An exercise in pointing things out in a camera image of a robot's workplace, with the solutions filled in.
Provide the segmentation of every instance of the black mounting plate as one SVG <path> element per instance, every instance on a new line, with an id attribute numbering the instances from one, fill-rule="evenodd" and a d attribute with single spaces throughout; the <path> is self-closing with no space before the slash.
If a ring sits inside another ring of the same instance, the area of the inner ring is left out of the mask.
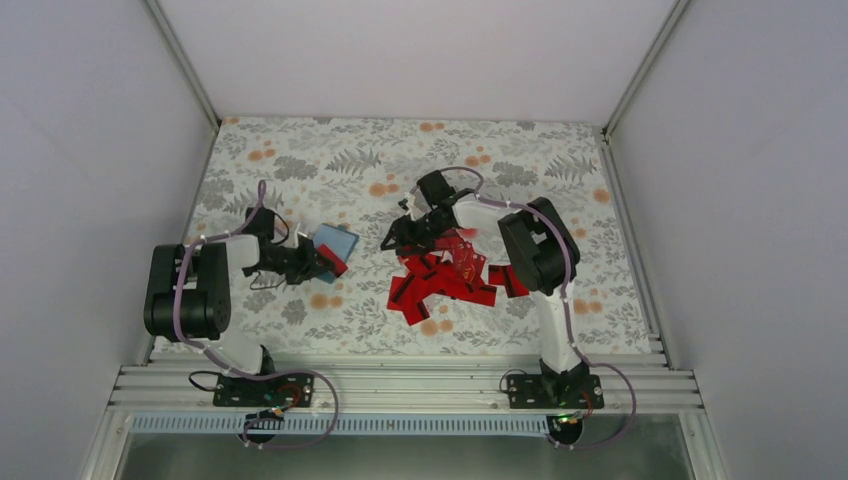
<path id="1" fill-rule="evenodd" d="M 595 393 L 595 389 L 599 389 L 600 395 Z M 601 379 L 597 375 L 589 375 L 578 389 L 589 395 L 594 410 L 604 408 L 604 394 L 601 388 Z M 541 409 L 581 409 L 587 408 L 586 399 L 583 395 L 576 395 L 574 399 L 569 400 L 565 405 L 557 405 L 556 402 L 548 396 L 545 389 L 542 387 L 541 374 L 513 374 L 506 377 L 507 395 L 509 395 L 509 408 L 525 409 L 525 410 L 541 410 Z"/>
<path id="2" fill-rule="evenodd" d="M 263 382 L 218 375 L 212 405 L 257 408 L 282 406 L 293 400 L 294 389 L 283 389 L 287 385 L 296 385 L 303 392 L 295 407 L 308 408 L 312 405 L 315 378 L 305 373 L 291 373 Z"/>

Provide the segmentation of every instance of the metal frame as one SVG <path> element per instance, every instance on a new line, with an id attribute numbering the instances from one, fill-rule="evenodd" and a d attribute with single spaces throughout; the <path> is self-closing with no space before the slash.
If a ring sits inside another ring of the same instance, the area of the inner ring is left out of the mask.
<path id="1" fill-rule="evenodd" d="M 633 78 L 630 79 L 630 83 L 627 84 L 627 88 L 624 90 L 624 93 L 618 100 L 618 104 L 615 106 L 615 110 L 613 110 L 605 128 L 605 133 L 607 135 L 612 135 L 612 133 L 615 132 L 618 124 L 621 122 L 621 118 L 627 112 L 627 107 L 630 106 L 630 102 L 642 86 L 645 76 L 651 68 L 653 68 L 657 57 L 668 43 L 675 27 L 677 27 L 680 22 L 680 18 L 686 12 L 686 9 L 689 8 L 691 3 L 692 0 L 676 0 L 674 5 L 672 5 L 671 10 L 668 12 L 668 16 L 666 16 L 659 32 L 657 32 L 657 36 L 654 37 L 651 47 L 648 49 L 648 52 L 645 53 L 642 63 L 639 64 L 639 68 L 636 69 L 636 73 L 633 75 Z"/>
<path id="2" fill-rule="evenodd" d="M 133 414 L 107 410 L 94 437 L 94 445 L 83 468 L 82 480 L 119 478 Z"/>
<path id="3" fill-rule="evenodd" d="M 637 296 L 639 304 L 642 307 L 642 313 L 648 324 L 648 330 L 651 333 L 657 334 L 662 342 L 662 350 L 668 358 L 669 368 L 674 369 L 678 364 L 677 357 L 675 356 L 676 350 L 674 345 L 669 345 L 669 339 L 664 335 L 663 319 L 659 314 L 654 292 L 651 289 L 651 283 L 648 281 L 647 269 L 645 268 L 645 261 L 642 257 L 642 249 L 639 247 L 630 209 L 627 206 L 627 200 L 624 198 L 621 179 L 618 175 L 618 167 L 615 164 L 612 149 L 607 141 L 608 136 L 604 135 L 603 130 L 599 127 L 594 128 L 594 133 L 595 142 L 598 144 L 598 150 L 600 151 L 601 162 L 604 166 L 604 172 L 607 176 L 607 183 L 610 187 L 610 193 L 612 193 L 613 208 L 615 208 L 615 214 L 618 217 L 619 225 L 621 225 L 624 248 L 627 251 L 630 272 L 636 284 Z"/>
<path id="4" fill-rule="evenodd" d="M 661 348 L 658 339 L 652 342 Z M 644 355 L 590 355 L 614 362 L 636 388 L 642 413 L 699 412 L 703 408 L 694 375 L 671 371 L 661 351 Z M 310 369 L 328 375 L 344 399 L 345 413 L 369 414 L 559 414 L 569 410 L 512 410 L 499 391 L 499 381 L 511 368 L 538 369 L 538 357 L 515 356 L 391 356 L 275 355 L 285 369 Z M 212 394 L 193 388 L 188 373 L 208 368 L 205 358 L 191 353 L 159 353 L 143 367 L 121 369 L 109 400 L 110 411 L 220 411 Z M 613 372 L 598 369 L 607 407 L 598 413 L 626 413 L 630 395 Z M 250 412 L 251 408 L 228 409 Z M 333 411 L 326 387 L 316 385 L 313 413 Z"/>
<path id="5" fill-rule="evenodd" d="M 320 435 L 327 431 L 333 415 L 286 412 L 285 421 L 264 420 L 249 434 Z M 135 414 L 132 433 L 240 434 L 245 415 L 239 412 L 140 412 Z M 357 436 L 521 436 L 544 437 L 548 433 L 544 415 L 339 415 L 333 435 Z"/>
<path id="6" fill-rule="evenodd" d="M 680 426 L 695 480 L 727 480 L 707 414 L 681 413 Z"/>
<path id="7" fill-rule="evenodd" d="M 203 84 L 200 83 L 197 73 L 195 73 L 194 68 L 191 66 L 188 56 L 186 56 L 182 45 L 180 45 L 180 41 L 174 33 L 174 29 L 171 28 L 171 24 L 168 22 L 168 17 L 165 15 L 164 10 L 162 10 L 159 0 L 143 0 L 142 3 L 144 3 L 147 8 L 147 12 L 156 24 L 159 34 L 168 45 L 171 55 L 173 55 L 174 60 L 180 67 L 180 71 L 185 77 L 186 82 L 188 82 L 189 88 L 191 88 L 195 100 L 197 100 L 197 104 L 200 106 L 201 110 L 203 110 L 203 114 L 206 116 L 209 124 L 212 125 L 215 133 L 218 133 L 220 117 L 215 112 L 215 108 L 209 100 L 209 95 L 207 95 L 206 90 L 203 89 Z"/>

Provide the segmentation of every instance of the floral pattern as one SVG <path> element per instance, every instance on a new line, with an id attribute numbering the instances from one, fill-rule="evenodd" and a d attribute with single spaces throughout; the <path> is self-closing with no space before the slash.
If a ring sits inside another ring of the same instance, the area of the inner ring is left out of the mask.
<path id="1" fill-rule="evenodd" d="M 408 326 L 386 308 L 390 280 L 404 275 L 379 244 L 401 215 L 397 202 L 422 175 L 471 166 L 500 199 L 545 196 L 582 254 L 575 280 L 575 332 L 589 353 L 648 352 L 618 220 L 592 128 L 578 123 L 336 118 L 226 118 L 191 220 L 190 240 L 239 225 L 268 181 L 265 204 L 300 231 L 321 223 L 360 236 L 349 270 L 333 284 L 253 291 L 273 274 L 231 281 L 232 321 L 271 351 L 357 354 L 537 354 L 539 325 L 529 298 L 498 291 L 495 308 L 431 296 L 431 318 Z M 462 172 L 456 187 L 473 186 Z M 498 239 L 473 239 L 490 263 L 508 263 Z M 182 346 L 158 339 L 157 351 Z"/>

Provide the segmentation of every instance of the red block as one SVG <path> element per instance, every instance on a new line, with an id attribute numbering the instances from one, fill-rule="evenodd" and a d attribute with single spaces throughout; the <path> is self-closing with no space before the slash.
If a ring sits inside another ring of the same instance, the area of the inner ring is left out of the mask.
<path id="1" fill-rule="evenodd" d="M 530 295 L 530 290 L 518 281 L 512 265 L 489 265 L 489 283 L 502 285 L 509 298 Z"/>
<path id="2" fill-rule="evenodd" d="M 424 302 L 418 302 L 411 308 L 405 308 L 403 310 L 403 316 L 406 318 L 407 325 L 411 327 L 418 322 L 430 318 L 430 312 L 427 311 L 427 307 L 424 306 Z"/>
<path id="3" fill-rule="evenodd" d="M 330 250 L 330 247 L 326 245 L 320 245 L 315 250 L 317 250 L 318 253 L 321 254 L 321 256 L 323 256 L 330 262 L 331 265 L 328 270 L 330 270 L 330 273 L 332 273 L 334 277 L 339 278 L 344 272 L 347 271 L 347 265 L 345 265 L 342 259 L 336 256 L 336 254 L 333 253 L 332 250 Z"/>
<path id="4" fill-rule="evenodd" d="M 386 305 L 386 308 L 389 310 L 394 310 L 396 312 L 400 312 L 403 309 L 400 304 L 395 303 L 392 298 L 394 296 L 394 292 L 397 291 L 397 288 L 400 286 L 401 282 L 404 281 L 404 277 L 392 277 L 392 286 L 389 287 L 389 304 Z"/>

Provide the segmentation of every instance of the gray leaf print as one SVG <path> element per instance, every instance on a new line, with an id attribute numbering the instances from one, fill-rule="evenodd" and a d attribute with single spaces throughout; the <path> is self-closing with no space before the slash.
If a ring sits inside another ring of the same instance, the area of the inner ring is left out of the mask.
<path id="1" fill-rule="evenodd" d="M 306 305 L 299 298 L 292 300 L 283 307 L 280 316 L 285 318 L 289 325 L 300 325 L 306 318 Z"/>
<path id="2" fill-rule="evenodd" d="M 533 170 L 527 170 L 518 165 L 512 165 L 506 162 L 495 162 L 492 166 L 492 171 L 498 174 L 495 181 L 498 185 L 509 187 L 512 185 L 529 186 L 535 185 L 539 181 L 539 176 Z"/>
<path id="3" fill-rule="evenodd" d="M 374 295 L 382 295 L 388 293 L 389 283 L 391 280 L 367 280 L 365 282 L 356 282 L 356 289 L 361 292 L 370 292 Z"/>
<path id="4" fill-rule="evenodd" d="M 374 153 L 373 149 L 369 148 L 367 153 L 361 148 L 357 148 L 355 152 L 345 149 L 344 152 L 333 157 L 333 161 L 327 164 L 327 170 L 358 175 L 380 163 L 380 157 Z"/>
<path id="5" fill-rule="evenodd" d="M 427 158 L 437 162 L 453 162 L 459 158 L 459 144 L 437 138 L 427 152 Z"/>
<path id="6" fill-rule="evenodd" d="M 239 130 L 248 131 L 250 133 L 269 133 L 271 131 L 271 127 L 269 127 L 266 123 L 239 123 L 237 125 Z"/>
<path id="7" fill-rule="evenodd" d="M 553 132 L 542 132 L 539 134 L 539 138 L 545 138 L 548 140 L 566 140 L 568 139 L 568 132 L 565 130 L 555 130 Z"/>
<path id="8" fill-rule="evenodd" d="M 391 147 L 396 147 L 402 143 L 406 143 L 407 140 L 409 140 L 409 137 L 402 134 L 371 132 L 371 138 L 358 142 L 356 146 L 359 148 L 364 148 L 368 145 L 389 145 Z"/>
<path id="9" fill-rule="evenodd" d="M 212 149 L 213 154 L 220 154 L 226 151 L 230 154 L 230 160 L 235 158 L 247 148 L 247 138 L 235 133 L 227 132 L 223 134 L 218 141 L 215 142 L 215 148 Z"/>
<path id="10" fill-rule="evenodd" d="M 366 224 L 368 226 L 364 230 L 360 228 L 360 231 L 357 232 L 359 233 L 360 240 L 370 245 L 379 245 L 386 236 L 386 232 L 389 231 L 389 226 L 397 217 L 397 212 L 374 212 L 361 215 L 359 217 L 359 224 Z M 368 256 L 369 253 L 385 254 L 385 252 L 379 250 L 362 252 L 365 256 Z"/>
<path id="11" fill-rule="evenodd" d="M 614 218 L 595 220 L 592 223 L 592 231 L 599 233 L 595 233 L 589 238 L 589 245 L 596 253 L 602 252 L 600 256 L 604 258 L 607 265 L 613 265 L 624 259 L 624 244 L 615 222 Z"/>
<path id="12" fill-rule="evenodd" d="M 223 168 L 210 168 L 206 171 L 206 178 L 220 178 L 227 176 L 229 172 Z"/>
<path id="13" fill-rule="evenodd" d="M 591 329 L 588 333 L 581 332 L 577 334 L 577 340 L 584 345 L 612 345 L 619 334 L 614 330 L 600 330 L 597 328 Z"/>
<path id="14" fill-rule="evenodd" d="M 634 285 L 612 287 L 610 288 L 610 293 L 618 297 L 628 297 L 636 300 L 636 287 Z"/>
<path id="15" fill-rule="evenodd" d="M 318 167 L 307 163 L 306 160 L 288 155 L 277 157 L 274 160 L 274 166 L 277 167 L 277 171 L 274 172 L 274 178 L 280 181 L 290 178 L 306 180 L 307 178 L 315 178 L 315 175 L 318 175 Z"/>
<path id="16" fill-rule="evenodd" d="M 270 208 L 271 210 L 280 208 L 283 206 L 283 195 L 288 193 L 285 189 L 277 190 L 277 187 L 274 187 L 270 192 L 265 192 L 265 198 L 263 203 L 265 204 L 265 208 Z M 225 202 L 224 206 L 221 208 L 227 213 L 232 213 L 235 215 L 244 215 L 249 207 L 253 207 L 256 205 L 256 191 L 251 190 L 249 192 L 239 192 L 239 194 L 233 197 L 232 200 Z"/>
<path id="17" fill-rule="evenodd" d="M 242 306 L 253 313 L 259 313 L 266 305 L 271 303 L 276 297 L 268 290 L 253 292 L 245 298 Z"/>
<path id="18" fill-rule="evenodd" d="M 534 305 L 535 302 L 530 297 L 511 298 L 506 304 L 506 313 L 523 319 Z"/>
<path id="19" fill-rule="evenodd" d="M 501 153 L 509 157 L 525 157 L 534 153 L 547 155 L 553 151 L 551 142 L 541 138 L 527 139 L 521 136 L 510 137 L 509 145 L 501 145 Z"/>
<path id="20" fill-rule="evenodd" d="M 356 341 L 361 342 L 383 332 L 383 328 L 391 323 L 386 309 L 378 304 L 373 297 L 362 303 L 354 304 L 342 312 L 346 325 L 356 324 Z"/>
<path id="21" fill-rule="evenodd" d="M 365 130 L 368 130 L 368 126 L 366 126 L 366 125 L 347 124 L 347 125 L 337 125 L 337 126 L 333 127 L 331 132 L 333 132 L 333 133 L 362 133 Z"/>
<path id="22" fill-rule="evenodd" d="M 321 328 L 310 328 L 304 334 L 307 338 L 326 338 L 327 340 L 339 340 L 353 333 L 353 329 L 347 325 L 324 324 Z"/>
<path id="23" fill-rule="evenodd" d="M 454 338 L 460 342 L 467 342 L 474 347 L 494 347 L 500 343 L 500 340 L 488 330 L 463 330 L 453 332 Z"/>
<path id="24" fill-rule="evenodd" d="M 304 130 L 295 138 L 289 139 L 289 148 L 292 150 L 311 150 L 314 148 L 338 148 L 343 143 L 343 137 L 335 133 L 316 133 L 312 130 Z"/>
<path id="25" fill-rule="evenodd" d="M 264 118 L 269 125 L 274 126 L 274 132 L 276 133 L 289 133 L 295 132 L 298 130 L 302 130 L 304 128 L 312 128 L 315 126 L 315 121 L 311 118 L 300 119 L 305 121 L 298 121 L 298 119 L 286 118 L 286 117 L 268 117 Z"/>
<path id="26" fill-rule="evenodd" d="M 387 172 L 394 174 L 409 174 L 410 177 L 417 178 L 425 173 L 433 171 L 433 164 L 430 160 L 423 157 L 408 157 L 402 154 L 392 155 L 383 161 L 383 165 Z"/>
<path id="27" fill-rule="evenodd" d="M 464 129 L 464 130 L 459 130 L 459 129 L 456 129 L 456 128 L 450 128 L 450 129 L 445 130 L 445 134 L 451 135 L 451 136 L 454 136 L 454 137 L 458 137 L 458 138 L 462 138 L 462 139 L 480 137 L 480 132 L 476 132 L 474 130 L 470 130 L 470 129 L 467 129 L 467 128 Z"/>
<path id="28" fill-rule="evenodd" d="M 330 210 L 338 208 L 339 205 L 350 205 L 356 202 L 357 199 L 361 198 L 361 191 L 361 186 L 347 178 L 321 184 L 321 188 L 309 190 L 306 196 L 311 201 L 318 203 L 322 210 Z"/>
<path id="29" fill-rule="evenodd" d="M 551 160 L 548 168 L 545 169 L 545 176 L 561 178 L 572 182 L 576 179 L 582 183 L 583 177 L 591 175 L 598 170 L 592 163 L 592 160 L 583 155 L 581 155 L 582 158 L 580 160 L 574 155 L 569 155 L 569 157 L 571 157 L 571 160 L 566 160 L 557 155 L 557 158 Z"/>
<path id="30" fill-rule="evenodd" d="M 523 345 L 538 335 L 538 330 L 530 330 L 530 327 L 524 327 L 522 330 L 515 330 L 509 335 L 509 338 L 504 342 L 504 345 Z"/>
<path id="31" fill-rule="evenodd" d="M 389 130 L 395 124 L 395 121 L 391 118 L 371 118 L 365 120 L 365 124 L 371 127 L 370 132 L 374 135 Z"/>
<path id="32" fill-rule="evenodd" d="M 224 195 L 233 193 L 233 181 L 226 178 L 211 178 L 203 182 L 200 204 L 207 210 L 219 210 L 227 200 Z"/>

